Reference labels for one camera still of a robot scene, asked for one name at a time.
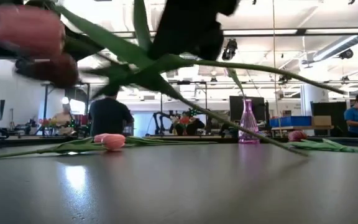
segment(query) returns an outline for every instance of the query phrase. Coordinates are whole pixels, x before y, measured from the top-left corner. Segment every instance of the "fluorescent light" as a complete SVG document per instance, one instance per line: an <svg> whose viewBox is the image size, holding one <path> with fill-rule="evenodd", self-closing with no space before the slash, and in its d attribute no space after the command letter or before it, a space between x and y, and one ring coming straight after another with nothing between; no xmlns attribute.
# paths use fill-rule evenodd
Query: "fluorescent light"
<svg viewBox="0 0 358 224"><path fill-rule="evenodd" d="M321 59L325 58L325 56L327 56L328 54L330 54L332 51L336 50L338 47L352 41L353 39L355 39L357 37L357 35L353 35L351 37L346 38L345 40L341 41L340 43L336 44L335 46L325 50L323 53L317 55L316 57L313 57L314 61L320 61Z"/></svg>
<svg viewBox="0 0 358 224"><path fill-rule="evenodd" d="M68 104L70 101L68 100L68 98L67 97L63 97L62 98L62 104Z"/></svg>
<svg viewBox="0 0 358 224"><path fill-rule="evenodd" d="M280 29L280 30L224 30L224 35L273 35L273 34L295 34L296 29Z"/></svg>
<svg viewBox="0 0 358 224"><path fill-rule="evenodd" d="M133 32L115 32L114 34L122 38L135 38Z"/></svg>
<svg viewBox="0 0 358 224"><path fill-rule="evenodd" d="M358 33L358 28L348 28L348 29L308 29L307 34L355 34Z"/></svg>

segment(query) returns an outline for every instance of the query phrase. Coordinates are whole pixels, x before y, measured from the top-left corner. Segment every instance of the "tulip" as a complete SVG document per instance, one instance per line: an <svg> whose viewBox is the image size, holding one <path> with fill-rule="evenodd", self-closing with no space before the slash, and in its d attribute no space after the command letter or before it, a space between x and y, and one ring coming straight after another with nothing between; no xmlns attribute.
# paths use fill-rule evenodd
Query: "tulip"
<svg viewBox="0 0 358 224"><path fill-rule="evenodd" d="M69 54L41 62L20 60L20 63L16 63L16 73L27 78L50 81L57 88L72 87L79 79L76 61Z"/></svg>
<svg viewBox="0 0 358 224"><path fill-rule="evenodd" d="M108 151L121 151L125 146L125 136L121 134L108 134L102 138L102 144Z"/></svg>
<svg viewBox="0 0 358 224"><path fill-rule="evenodd" d="M0 46L32 58L62 53L65 27L51 11L33 6L0 5Z"/></svg>
<svg viewBox="0 0 358 224"><path fill-rule="evenodd" d="M303 131L292 131L288 134L290 142L300 142L302 139L307 139L308 136Z"/></svg>
<svg viewBox="0 0 358 224"><path fill-rule="evenodd" d="M107 135L109 135L109 134L98 134L97 136L95 136L95 137L93 138L93 141L94 141L95 143L101 143L103 137L105 137L105 136L107 136Z"/></svg>

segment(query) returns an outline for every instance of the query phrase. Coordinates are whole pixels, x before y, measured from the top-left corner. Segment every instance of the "gray table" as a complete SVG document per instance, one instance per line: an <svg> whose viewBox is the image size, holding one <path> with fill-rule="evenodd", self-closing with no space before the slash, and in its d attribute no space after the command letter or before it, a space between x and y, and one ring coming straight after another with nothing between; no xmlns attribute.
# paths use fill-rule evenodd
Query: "gray table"
<svg viewBox="0 0 358 224"><path fill-rule="evenodd" d="M358 154L217 144L0 159L0 223L358 224Z"/></svg>

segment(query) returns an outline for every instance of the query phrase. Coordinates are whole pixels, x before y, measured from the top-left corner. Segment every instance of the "ceiling pipe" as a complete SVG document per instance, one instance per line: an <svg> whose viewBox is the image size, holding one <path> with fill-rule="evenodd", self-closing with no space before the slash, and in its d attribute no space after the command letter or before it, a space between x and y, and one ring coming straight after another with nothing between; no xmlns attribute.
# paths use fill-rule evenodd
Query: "ceiling pipe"
<svg viewBox="0 0 358 224"><path fill-rule="evenodd" d="M326 60L358 44L358 35L341 37L313 55L313 62Z"/></svg>

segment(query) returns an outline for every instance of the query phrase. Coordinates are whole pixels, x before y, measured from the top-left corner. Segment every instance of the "pink glass vase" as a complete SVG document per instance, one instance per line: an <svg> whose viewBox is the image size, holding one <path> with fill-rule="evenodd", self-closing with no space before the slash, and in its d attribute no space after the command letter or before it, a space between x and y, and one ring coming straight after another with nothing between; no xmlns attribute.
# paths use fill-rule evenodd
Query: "pink glass vase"
<svg viewBox="0 0 358 224"><path fill-rule="evenodd" d="M249 99L243 99L244 110L242 112L240 127L245 128L253 133L258 133L258 125L256 123L255 116L252 112L252 101ZM255 138L241 130L239 130L239 144L258 144L259 139Z"/></svg>

